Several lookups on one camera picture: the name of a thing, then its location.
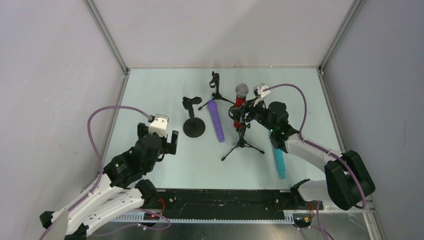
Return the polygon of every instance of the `white wall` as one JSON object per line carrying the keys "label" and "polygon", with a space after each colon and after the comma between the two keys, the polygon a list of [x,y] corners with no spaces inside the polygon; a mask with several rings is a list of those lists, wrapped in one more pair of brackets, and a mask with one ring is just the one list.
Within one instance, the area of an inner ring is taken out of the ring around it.
{"label": "white wall", "polygon": [[366,1],[324,70],[387,238],[424,239],[424,2]]}
{"label": "white wall", "polygon": [[[33,240],[93,177],[87,118],[123,74],[81,0],[2,1],[0,32],[0,239]],[[99,145],[109,120],[93,121]]]}
{"label": "white wall", "polygon": [[353,0],[97,0],[129,67],[318,66]]}

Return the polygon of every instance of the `purple microphone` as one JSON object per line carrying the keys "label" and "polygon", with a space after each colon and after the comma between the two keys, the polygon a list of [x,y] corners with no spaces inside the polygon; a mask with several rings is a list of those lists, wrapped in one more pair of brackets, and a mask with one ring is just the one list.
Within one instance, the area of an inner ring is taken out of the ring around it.
{"label": "purple microphone", "polygon": [[221,126],[220,115],[218,114],[218,106],[215,100],[209,100],[207,102],[207,109],[209,109],[210,115],[212,116],[213,126],[215,127],[216,136],[220,143],[225,142],[223,126]]}

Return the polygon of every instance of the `tripod leg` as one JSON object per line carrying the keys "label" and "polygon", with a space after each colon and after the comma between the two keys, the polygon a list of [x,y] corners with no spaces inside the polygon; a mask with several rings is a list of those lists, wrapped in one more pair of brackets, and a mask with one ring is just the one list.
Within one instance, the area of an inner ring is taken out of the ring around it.
{"label": "tripod leg", "polygon": [[229,153],[227,153],[223,158],[221,158],[221,161],[224,161],[227,157],[228,157],[228,155],[230,155],[230,153],[234,150],[234,149],[236,149],[236,148],[238,148],[238,147],[240,147],[238,144],[237,145],[235,145],[233,148],[231,148],[231,150],[229,151]]}
{"label": "tripod leg", "polygon": [[203,104],[202,106],[200,106],[197,110],[202,110],[202,108],[204,107],[204,106],[206,106],[208,104],[208,102],[206,102],[205,104]]}
{"label": "tripod leg", "polygon": [[255,149],[255,150],[257,150],[258,152],[260,152],[261,154],[265,154],[265,152],[264,152],[264,151],[260,150],[259,148],[255,147],[255,146],[252,146],[250,143],[247,143],[247,142],[246,142],[245,144],[246,144],[246,146],[247,146],[248,148]]}
{"label": "tripod leg", "polygon": [[234,104],[234,105],[235,105],[235,103],[234,103],[234,102],[232,102],[232,101],[230,101],[230,100],[226,99],[225,97],[221,97],[221,100],[224,100],[224,101],[226,101],[226,102],[229,102],[229,103],[231,103],[231,104]]}

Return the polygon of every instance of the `white table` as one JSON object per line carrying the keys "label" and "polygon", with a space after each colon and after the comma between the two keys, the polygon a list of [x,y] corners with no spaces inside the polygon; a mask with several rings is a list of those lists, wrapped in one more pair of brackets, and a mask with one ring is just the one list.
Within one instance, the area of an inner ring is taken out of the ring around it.
{"label": "white table", "polygon": [[[269,87],[280,83],[297,85],[303,90],[308,107],[304,135],[329,148],[339,149],[317,70],[314,68],[132,69],[121,105],[139,108],[149,115],[168,116],[169,137],[172,130],[179,131],[176,155],[166,155],[144,179],[150,179],[156,188],[238,190],[288,190],[303,179],[325,179],[324,173],[310,163],[285,153],[286,178],[279,179],[269,132],[255,121],[247,129],[245,139],[264,150],[265,154],[251,148],[238,148],[225,161],[221,161],[238,140],[233,120],[228,117],[231,104],[225,101],[216,101],[225,142],[218,142],[207,107],[197,111],[194,106],[195,116],[205,122],[204,134],[198,138],[187,137],[183,132],[183,124],[189,115],[183,108],[182,98],[198,96],[203,103],[207,102],[215,91],[209,87],[212,71],[220,75],[219,90],[222,96],[233,102],[236,98],[235,87],[239,83],[249,86],[247,99],[254,97],[252,89],[260,83]],[[273,101],[286,103],[289,123],[299,129],[304,103],[297,90],[291,87],[273,89],[265,103],[268,105]],[[105,164],[134,146],[138,139],[139,122],[147,123],[147,120],[138,112],[125,109],[119,111]]]}

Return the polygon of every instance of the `microphone holder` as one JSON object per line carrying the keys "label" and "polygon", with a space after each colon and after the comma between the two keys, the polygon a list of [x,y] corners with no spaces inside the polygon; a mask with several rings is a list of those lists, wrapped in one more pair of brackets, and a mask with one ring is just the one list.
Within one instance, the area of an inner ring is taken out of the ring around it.
{"label": "microphone holder", "polygon": [[231,150],[229,151],[229,153],[227,153],[223,158],[221,158],[221,161],[224,161],[228,155],[230,155],[230,153],[236,149],[236,148],[252,148],[258,152],[260,152],[261,154],[265,154],[264,151],[260,150],[259,148],[252,146],[250,143],[248,143],[245,140],[245,133],[246,133],[246,129],[249,129],[251,127],[250,123],[246,124],[241,123],[241,127],[237,128],[235,131],[238,133],[238,142],[235,144],[235,146],[233,148],[231,148]]}
{"label": "microphone holder", "polygon": [[[215,88],[215,92],[212,93],[212,99],[211,100],[223,100],[226,102],[229,102],[233,105],[235,105],[234,102],[226,99],[225,97],[223,97],[220,94],[220,74],[219,73],[215,73],[214,71],[212,71],[212,80],[209,82],[209,87],[211,89]],[[203,104],[202,106],[200,106],[197,110],[202,110],[202,108],[204,106],[206,106],[208,104],[208,102],[206,102],[205,104]]]}
{"label": "microphone holder", "polygon": [[185,110],[188,110],[188,116],[190,117],[184,122],[182,129],[184,130],[185,135],[190,138],[200,137],[205,132],[205,122],[195,117],[195,110],[193,109],[194,104],[200,104],[202,99],[198,96],[193,98],[183,97],[182,105]]}

